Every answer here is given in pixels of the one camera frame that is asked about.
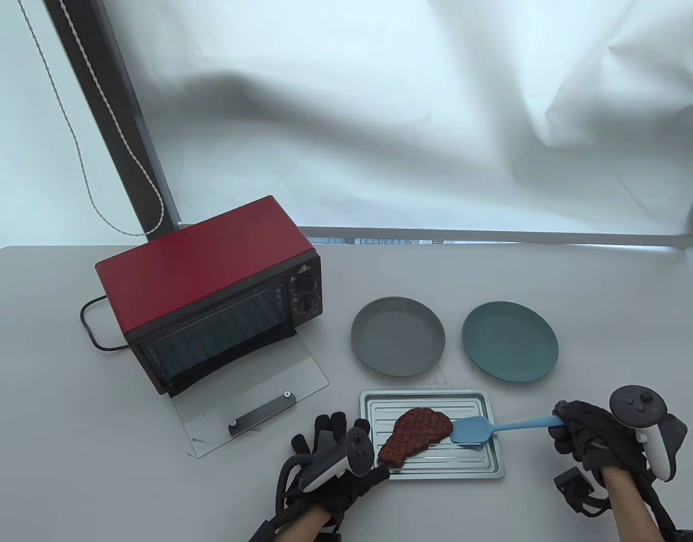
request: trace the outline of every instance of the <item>baking tray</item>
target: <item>baking tray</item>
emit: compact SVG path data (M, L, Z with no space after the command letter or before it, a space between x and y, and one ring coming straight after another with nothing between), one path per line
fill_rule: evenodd
M411 408L429 407L450 420L484 416L494 423L484 390L377 390L362 393L362 418L372 425L370 438L376 455L391 436L399 416ZM483 447L454 444L449 438L414 457L401 469L391 470L392 480L443 480L457 478L501 478L505 475L502 452L496 436Z

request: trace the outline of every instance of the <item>white vr controller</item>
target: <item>white vr controller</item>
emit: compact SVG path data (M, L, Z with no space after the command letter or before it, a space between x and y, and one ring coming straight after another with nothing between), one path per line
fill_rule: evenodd
M635 429L653 474L672 480L687 426L668 413L663 398L645 386L623 386L610 396L610 410L622 425Z
M371 470L374 446L362 429L352 427L338 442L330 431L322 431L319 438L319 449L324 452L318 454L301 475L299 489L304 493L315 491L333 477L342 477L347 470L355 477L364 477Z

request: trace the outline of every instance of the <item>table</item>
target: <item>table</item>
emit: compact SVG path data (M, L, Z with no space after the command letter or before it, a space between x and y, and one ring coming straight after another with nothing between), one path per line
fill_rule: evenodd
M125 247L0 251L0 542L248 540L273 513L291 436L319 413L359 413L366 389L481 388L498 421L544 416L562 398L607 407L616 387L658 390L690 428L678 473L656 482L679 528L693 529L693 250L516 244L318 246L325 312L299 333L331 384L197 460L173 406L129 351L92 348L78 321L102 293L96 261ZM441 318L438 367L394 379L349 346L354 315L408 296ZM467 313L496 299L536 310L560 341L555 371L499 382L468 362ZM105 307L102 343L122 342ZM610 514L575 514L552 478L573 465L543 431L502 434L501 480L391 481L349 511L344 540L617 540Z

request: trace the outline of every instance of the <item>spatula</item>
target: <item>spatula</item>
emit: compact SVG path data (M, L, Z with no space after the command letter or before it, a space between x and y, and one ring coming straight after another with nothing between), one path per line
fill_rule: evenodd
M484 416L472 416L471 418L462 418L453 422L454 429L452 430L450 438L455 444L479 446L487 442L496 431L555 427L561 425L564 425L563 421L556 416L547 416L547 418L537 418L536 420L518 421L517 423L505 423L501 426L489 423L489 420L484 418Z

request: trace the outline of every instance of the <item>black glove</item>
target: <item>black glove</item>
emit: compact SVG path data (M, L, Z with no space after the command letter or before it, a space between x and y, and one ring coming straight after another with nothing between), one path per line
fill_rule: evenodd
M368 421L361 418L357 419L354 422L354 426L363 429L365 433L369 434L370 425ZM298 434L292 439L292 448L297 456L316 454L320 448L324 450L326 447L334 446L346 433L347 417L343 412L335 412L331 415L331 418L326 414L322 414L314 421L314 445L311 450L302 434ZM309 493L303 493L299 489L300 475L301 472L297 473L289 490L283 495L285 503L290 507L299 506L304 501L307 501L311 504L323 506L332 517L327 526L334 526L334 532L336 532L339 526L341 526L345 511L354 504L358 497L363 496L372 487L389 478L389 469L381 465L380 467L372 468L365 477L361 478L355 477L354 474L347 470L341 477L331 478L320 488ZM284 506L284 500L282 500L282 496L277 496L277 513L279 513L280 506Z
M604 408L582 401L560 401L553 414L564 426L550 427L555 449L561 454L572 454L591 470L595 480L604 487L600 469L618 467L645 478L652 483L655 476L648 471L643 446L635 438L635 430L625 427Z

